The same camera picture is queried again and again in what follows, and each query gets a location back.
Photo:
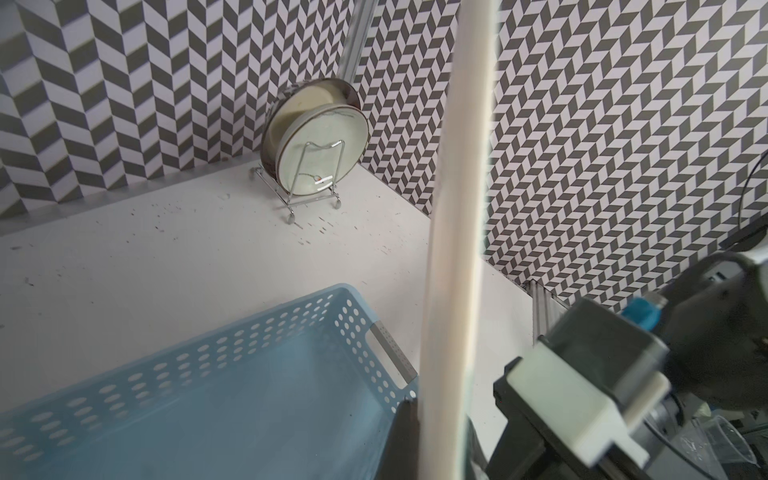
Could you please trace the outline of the green striped plate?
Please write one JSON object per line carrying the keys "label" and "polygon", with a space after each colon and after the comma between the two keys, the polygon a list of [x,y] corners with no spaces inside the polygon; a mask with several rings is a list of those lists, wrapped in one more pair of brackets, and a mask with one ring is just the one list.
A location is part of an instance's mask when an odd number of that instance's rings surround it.
{"label": "green striped plate", "polygon": [[464,1],[433,192],[420,347],[417,476],[461,479],[483,265],[494,105],[496,1]]}

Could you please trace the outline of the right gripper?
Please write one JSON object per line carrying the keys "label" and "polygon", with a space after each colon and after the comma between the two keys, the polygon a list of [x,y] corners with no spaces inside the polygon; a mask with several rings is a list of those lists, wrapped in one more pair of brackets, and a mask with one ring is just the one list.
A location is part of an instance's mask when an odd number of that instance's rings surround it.
{"label": "right gripper", "polygon": [[602,479],[604,475],[589,468],[571,453],[565,444],[533,411],[507,381],[520,357],[504,368],[493,384],[497,408],[507,424],[494,448],[486,474],[491,479]]}

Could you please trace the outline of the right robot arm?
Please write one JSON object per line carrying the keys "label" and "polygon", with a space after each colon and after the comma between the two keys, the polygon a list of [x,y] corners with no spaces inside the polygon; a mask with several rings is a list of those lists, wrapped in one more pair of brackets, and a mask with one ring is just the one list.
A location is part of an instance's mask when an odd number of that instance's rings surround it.
{"label": "right robot arm", "polygon": [[726,250],[614,312],[582,298],[513,360],[491,479],[644,479],[700,402],[767,403],[767,251]]}

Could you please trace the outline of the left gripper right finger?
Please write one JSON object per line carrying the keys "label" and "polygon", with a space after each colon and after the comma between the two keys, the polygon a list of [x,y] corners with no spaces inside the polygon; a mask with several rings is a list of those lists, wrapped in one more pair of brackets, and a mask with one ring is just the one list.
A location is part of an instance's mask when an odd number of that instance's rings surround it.
{"label": "left gripper right finger", "polygon": [[488,479],[486,469],[488,461],[477,437],[476,429],[470,418],[467,418],[465,449],[465,479]]}

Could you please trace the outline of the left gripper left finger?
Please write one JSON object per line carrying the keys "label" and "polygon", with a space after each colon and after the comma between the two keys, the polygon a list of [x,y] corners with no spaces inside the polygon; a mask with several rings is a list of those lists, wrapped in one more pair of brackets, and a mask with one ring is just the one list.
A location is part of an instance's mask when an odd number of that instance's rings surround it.
{"label": "left gripper left finger", "polygon": [[417,478],[419,435],[418,400],[406,399],[396,409],[376,471],[376,480]]}

